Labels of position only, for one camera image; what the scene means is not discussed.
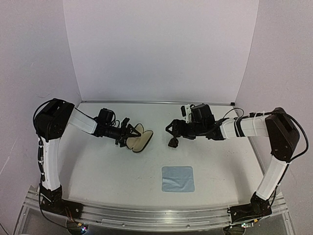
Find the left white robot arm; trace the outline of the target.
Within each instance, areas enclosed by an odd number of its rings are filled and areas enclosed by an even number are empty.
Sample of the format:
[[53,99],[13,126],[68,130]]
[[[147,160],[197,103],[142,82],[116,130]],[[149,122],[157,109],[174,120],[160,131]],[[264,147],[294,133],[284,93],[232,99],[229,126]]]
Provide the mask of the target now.
[[126,146],[129,138],[142,137],[142,128],[129,124],[124,118],[116,125],[114,111],[103,108],[98,116],[90,117],[78,110],[73,103],[51,99],[40,105],[33,116],[33,125],[38,137],[38,166],[40,169],[39,191],[43,198],[42,209],[55,214],[79,213],[82,204],[62,198],[63,190],[59,179],[59,144],[68,125],[95,137],[113,139],[116,145]]

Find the black glasses case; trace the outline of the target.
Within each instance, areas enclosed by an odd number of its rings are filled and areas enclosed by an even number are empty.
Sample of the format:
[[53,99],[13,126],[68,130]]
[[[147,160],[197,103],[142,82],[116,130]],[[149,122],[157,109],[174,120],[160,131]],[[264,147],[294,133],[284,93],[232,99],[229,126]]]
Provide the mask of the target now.
[[148,145],[154,132],[152,130],[144,130],[144,127],[141,123],[138,123],[135,126],[135,130],[137,130],[141,136],[128,138],[126,140],[126,147],[129,150],[132,150],[134,153],[140,153]]

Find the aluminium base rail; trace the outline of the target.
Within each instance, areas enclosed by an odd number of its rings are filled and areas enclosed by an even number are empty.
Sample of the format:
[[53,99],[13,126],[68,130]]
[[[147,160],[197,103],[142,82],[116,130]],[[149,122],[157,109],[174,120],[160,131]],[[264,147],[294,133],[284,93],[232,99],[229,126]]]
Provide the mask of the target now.
[[201,231],[242,225],[287,212],[287,205],[281,193],[274,202],[269,202],[263,211],[256,211],[252,205],[195,209],[142,209],[122,208],[97,204],[70,202],[64,214],[55,216],[73,218],[77,222],[114,229],[152,232]]

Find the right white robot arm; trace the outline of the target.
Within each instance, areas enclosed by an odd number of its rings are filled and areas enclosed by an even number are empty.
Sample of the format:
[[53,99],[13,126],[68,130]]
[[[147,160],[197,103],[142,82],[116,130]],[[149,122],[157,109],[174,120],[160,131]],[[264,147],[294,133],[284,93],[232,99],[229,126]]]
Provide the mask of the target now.
[[228,209],[233,224],[260,219],[272,214],[272,205],[289,165],[309,149],[308,137],[300,123],[283,108],[215,119],[207,104],[181,106],[182,119],[174,119],[165,130],[171,134],[169,147],[176,148],[179,138],[224,141],[263,138],[269,144],[270,162],[250,202]]

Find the blue cleaning cloth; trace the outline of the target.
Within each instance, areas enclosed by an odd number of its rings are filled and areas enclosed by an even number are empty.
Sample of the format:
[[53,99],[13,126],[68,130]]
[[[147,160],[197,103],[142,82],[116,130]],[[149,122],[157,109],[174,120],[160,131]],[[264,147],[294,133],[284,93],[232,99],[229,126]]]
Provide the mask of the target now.
[[163,166],[163,192],[190,193],[195,191],[194,173],[191,166]]

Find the tortoiseshell sunglasses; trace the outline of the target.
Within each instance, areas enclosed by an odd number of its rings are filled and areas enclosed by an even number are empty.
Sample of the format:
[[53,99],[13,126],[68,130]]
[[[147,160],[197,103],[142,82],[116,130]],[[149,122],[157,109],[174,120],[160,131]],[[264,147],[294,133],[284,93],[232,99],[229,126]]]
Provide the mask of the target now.
[[173,135],[173,137],[169,140],[168,146],[171,148],[177,148],[178,144],[178,137],[176,135]]

